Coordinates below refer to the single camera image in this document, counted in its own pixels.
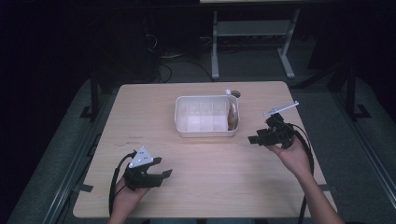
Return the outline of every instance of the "human hand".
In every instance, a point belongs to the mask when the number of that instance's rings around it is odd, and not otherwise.
[[[304,151],[303,144],[296,135],[294,135],[291,140],[293,144],[287,149],[277,146],[267,146],[267,148],[274,152],[286,168],[288,168],[297,178],[311,175],[308,157]]]
[[[136,209],[140,200],[150,189],[136,189],[135,191],[125,186],[125,179],[122,177],[116,185],[118,193],[113,203],[113,213],[109,224],[124,223],[126,218]]]

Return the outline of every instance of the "white container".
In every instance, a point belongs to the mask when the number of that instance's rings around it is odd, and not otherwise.
[[[229,130],[230,113],[236,126]],[[238,101],[234,96],[180,96],[176,100],[175,124],[182,137],[234,136],[239,123]]]

